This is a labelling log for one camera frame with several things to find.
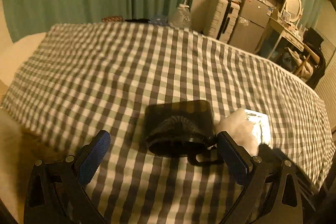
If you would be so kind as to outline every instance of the blanket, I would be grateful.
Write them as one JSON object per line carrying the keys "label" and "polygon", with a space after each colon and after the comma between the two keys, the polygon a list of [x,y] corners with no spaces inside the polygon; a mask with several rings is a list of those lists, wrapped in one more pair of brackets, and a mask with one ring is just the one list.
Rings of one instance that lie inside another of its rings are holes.
{"label": "blanket", "polygon": [[148,105],[198,99],[211,104],[215,123],[240,107],[267,114],[273,147],[321,186],[335,151],[324,102],[274,63],[190,30],[54,25],[16,72],[2,107],[67,154],[110,132],[86,187],[108,222],[218,223],[241,192],[226,165],[154,156],[142,136]]}

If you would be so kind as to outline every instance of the brown object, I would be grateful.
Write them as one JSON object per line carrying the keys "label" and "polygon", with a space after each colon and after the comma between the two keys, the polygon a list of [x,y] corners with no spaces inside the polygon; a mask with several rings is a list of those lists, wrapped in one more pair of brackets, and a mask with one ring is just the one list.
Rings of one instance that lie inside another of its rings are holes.
{"label": "brown object", "polygon": [[124,19],[121,16],[110,16],[110,17],[102,18],[101,21],[102,22],[119,22],[119,21],[124,21]]}
{"label": "brown object", "polygon": [[229,0],[229,1],[231,1],[231,2],[233,2],[233,3],[235,3],[235,4],[238,4],[238,5],[239,5],[239,2],[238,2],[238,1],[235,1],[235,0]]}
{"label": "brown object", "polygon": [[306,49],[306,51],[308,52],[308,56],[306,57],[306,59],[300,64],[300,66],[297,68],[297,70],[294,72],[294,75],[298,76],[299,73],[301,72],[302,68],[305,66],[305,64],[308,62],[308,59],[310,57],[313,58],[313,60],[315,61],[315,63],[319,63],[320,62],[320,58],[319,56],[314,53],[306,44],[303,44],[303,47]]}

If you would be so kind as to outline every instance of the desk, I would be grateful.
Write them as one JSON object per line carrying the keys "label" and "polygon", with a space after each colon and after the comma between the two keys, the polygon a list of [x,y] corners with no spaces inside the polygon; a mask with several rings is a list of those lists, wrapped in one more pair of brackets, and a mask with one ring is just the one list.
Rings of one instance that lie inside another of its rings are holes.
{"label": "desk", "polygon": [[255,52],[258,52],[264,42],[264,40],[270,36],[272,30],[275,30],[278,34],[279,37],[273,47],[273,49],[271,50],[271,52],[268,54],[267,59],[269,59],[272,56],[272,53],[274,52],[274,50],[277,48],[280,40],[282,37],[284,37],[288,42],[290,42],[291,44],[293,44],[298,50],[300,50],[301,52],[303,52],[303,39],[301,38],[300,40],[294,36],[294,34],[288,30],[284,25],[282,25],[280,22],[276,21],[273,18],[269,18],[269,21],[267,23],[267,26],[265,28],[265,31],[263,32],[260,41],[258,43],[258,46],[256,48]]}

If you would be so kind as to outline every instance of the mirror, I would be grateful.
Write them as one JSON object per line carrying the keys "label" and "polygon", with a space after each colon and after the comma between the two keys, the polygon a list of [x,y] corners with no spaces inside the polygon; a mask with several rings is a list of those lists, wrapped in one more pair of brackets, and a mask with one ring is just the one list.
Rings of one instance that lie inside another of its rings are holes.
{"label": "mirror", "polygon": [[286,0],[285,11],[289,12],[290,22],[295,22],[299,19],[302,10],[301,0]]}

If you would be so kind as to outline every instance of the white suitcase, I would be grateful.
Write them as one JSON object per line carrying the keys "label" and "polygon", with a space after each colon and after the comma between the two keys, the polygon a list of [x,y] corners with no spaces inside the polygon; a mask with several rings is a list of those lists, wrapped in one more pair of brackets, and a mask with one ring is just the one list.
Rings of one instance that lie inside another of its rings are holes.
{"label": "white suitcase", "polygon": [[203,34],[227,43],[236,23],[239,5],[229,0],[210,0]]}

